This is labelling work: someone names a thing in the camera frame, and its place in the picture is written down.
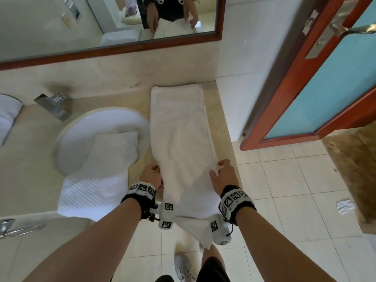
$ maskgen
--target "forearm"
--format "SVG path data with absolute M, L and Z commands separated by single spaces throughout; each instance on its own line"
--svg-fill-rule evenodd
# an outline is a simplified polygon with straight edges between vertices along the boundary
M 24 281 L 110 281 L 140 218 L 139 203 L 125 200 L 53 252 Z
M 240 209 L 236 222 L 265 282 L 335 282 L 254 209 Z

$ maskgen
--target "wooden mirror frame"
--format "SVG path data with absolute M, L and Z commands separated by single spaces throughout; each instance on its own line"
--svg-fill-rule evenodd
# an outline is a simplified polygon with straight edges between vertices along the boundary
M 176 47 L 203 42 L 220 41 L 222 39 L 224 7 L 226 0 L 217 0 L 217 13 L 215 16 L 215 30 L 212 32 L 190 34 L 185 36 L 167 37 L 164 39 L 147 40 L 108 47 L 88 48 L 86 50 L 64 52 L 45 56 L 31 56 L 16 60 L 0 62 L 0 71 L 28 66 L 50 64 L 56 62 L 72 61 L 91 57 L 107 56 L 129 52 L 142 52 L 158 48 Z

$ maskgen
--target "towel on sink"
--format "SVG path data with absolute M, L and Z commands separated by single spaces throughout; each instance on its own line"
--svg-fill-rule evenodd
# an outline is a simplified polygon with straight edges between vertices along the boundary
M 152 88 L 150 137 L 163 200 L 175 204 L 175 223 L 209 248 L 212 233 L 205 219 L 219 213 L 220 198 L 209 176 L 218 166 L 200 85 Z
M 137 146 L 137 132 L 96 135 L 82 168 L 64 180 L 58 213 L 98 221 L 115 209 L 127 193 Z

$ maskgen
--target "black shorts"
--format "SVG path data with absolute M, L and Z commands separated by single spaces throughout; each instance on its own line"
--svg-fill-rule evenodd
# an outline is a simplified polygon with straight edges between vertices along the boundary
M 221 261 L 219 261 L 219 259 L 214 256 L 209 257 L 205 261 L 197 277 L 197 282 L 207 281 L 230 282 L 230 279 L 227 276 Z M 155 282 L 174 282 L 174 279 L 172 279 L 170 275 L 163 275 L 159 277 Z

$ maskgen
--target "hand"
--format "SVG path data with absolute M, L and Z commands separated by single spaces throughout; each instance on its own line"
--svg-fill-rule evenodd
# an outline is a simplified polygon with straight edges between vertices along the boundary
M 222 166 L 222 169 L 219 169 L 218 176 L 214 170 L 209 171 L 210 179 L 212 180 L 214 191 L 218 196 L 222 195 L 223 189 L 227 185 L 236 185 L 239 186 L 239 181 L 235 174 L 235 169 L 230 165 L 228 159 L 224 159 L 218 162 L 218 166 Z
M 158 27 L 158 18 L 159 18 L 155 3 L 148 4 L 146 10 L 147 10 L 147 17 L 146 17 L 147 24 L 149 26 L 149 29 L 152 31 L 152 33 L 155 34 L 155 30 Z
M 162 177 L 159 166 L 152 164 L 146 166 L 140 175 L 140 180 L 152 184 L 157 190 L 162 186 Z
M 199 16 L 197 14 L 197 8 L 196 4 L 194 3 L 194 0 L 184 0 L 183 8 L 185 20 L 188 20 L 188 13 L 191 13 L 191 15 L 193 16 L 193 19 L 190 20 L 190 23 L 191 27 L 194 28 L 197 25 L 197 22 L 199 21 Z

